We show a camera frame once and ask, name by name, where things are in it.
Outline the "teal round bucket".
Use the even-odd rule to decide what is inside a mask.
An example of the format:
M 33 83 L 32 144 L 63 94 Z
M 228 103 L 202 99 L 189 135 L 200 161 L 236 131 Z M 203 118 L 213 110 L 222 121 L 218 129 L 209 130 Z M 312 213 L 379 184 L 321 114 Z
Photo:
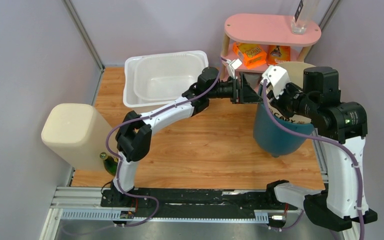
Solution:
M 294 132 L 311 135 L 314 131 L 311 123 L 284 120 L 279 118 L 277 113 L 274 113 L 273 117 L 280 125 Z M 306 141 L 305 137 L 299 137 L 280 129 L 270 119 L 263 103 L 259 103 L 256 107 L 253 138 L 261 149 L 275 158 L 292 154 Z

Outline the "cream rectangular bin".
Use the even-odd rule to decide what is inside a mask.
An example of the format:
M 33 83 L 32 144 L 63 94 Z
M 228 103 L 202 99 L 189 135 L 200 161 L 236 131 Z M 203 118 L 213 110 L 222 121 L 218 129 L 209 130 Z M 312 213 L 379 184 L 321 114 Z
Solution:
M 104 172 L 101 153 L 108 154 L 106 138 L 110 124 L 89 104 L 55 106 L 41 132 L 42 142 L 77 170 Z

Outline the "cream round bucket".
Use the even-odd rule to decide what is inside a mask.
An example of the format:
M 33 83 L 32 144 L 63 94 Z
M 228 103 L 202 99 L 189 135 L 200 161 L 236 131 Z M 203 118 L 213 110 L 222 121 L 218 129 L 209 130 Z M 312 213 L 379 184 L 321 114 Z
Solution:
M 305 62 L 298 61 L 289 61 L 279 63 L 276 66 L 284 68 L 289 76 L 289 79 L 292 83 L 296 84 L 300 88 L 303 87 L 303 74 L 306 68 L 314 67 L 312 64 L 308 64 Z M 293 124 L 310 124 L 311 119 L 301 115 L 294 115 L 292 117 L 285 117 L 282 115 L 276 108 L 272 107 L 269 104 L 270 112 L 277 118 L 284 120 L 286 122 L 290 122 Z

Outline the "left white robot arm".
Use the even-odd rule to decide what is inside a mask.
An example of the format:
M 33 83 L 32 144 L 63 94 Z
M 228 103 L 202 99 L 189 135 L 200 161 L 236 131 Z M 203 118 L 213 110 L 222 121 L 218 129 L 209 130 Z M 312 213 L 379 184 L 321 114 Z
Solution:
M 174 101 L 148 112 L 128 112 L 121 124 L 111 130 L 115 133 L 118 158 L 113 185 L 117 189 L 113 200 L 120 207 L 133 201 L 131 190 L 135 185 L 138 163 L 150 151 L 152 136 L 180 120 L 191 118 L 208 108 L 211 99 L 229 99 L 232 104 L 258 104 L 260 94 L 250 86 L 246 77 L 220 80 L 215 67 L 206 67 L 181 96 Z

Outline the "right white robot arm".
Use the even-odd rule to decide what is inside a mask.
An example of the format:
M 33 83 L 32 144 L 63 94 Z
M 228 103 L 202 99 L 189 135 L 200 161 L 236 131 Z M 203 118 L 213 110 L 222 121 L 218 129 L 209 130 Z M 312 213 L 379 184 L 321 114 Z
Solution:
M 306 68 L 299 87 L 286 69 L 270 66 L 262 75 L 259 94 L 266 108 L 311 120 L 317 129 L 313 140 L 324 147 L 328 173 L 328 188 L 322 191 L 286 180 L 272 182 L 267 185 L 266 204 L 272 209 L 284 203 L 295 206 L 313 224 L 335 232 L 351 229 L 353 223 L 363 228 L 375 222 L 378 215 L 367 204 L 363 181 L 367 113 L 357 102 L 341 101 L 338 71 L 328 66 Z

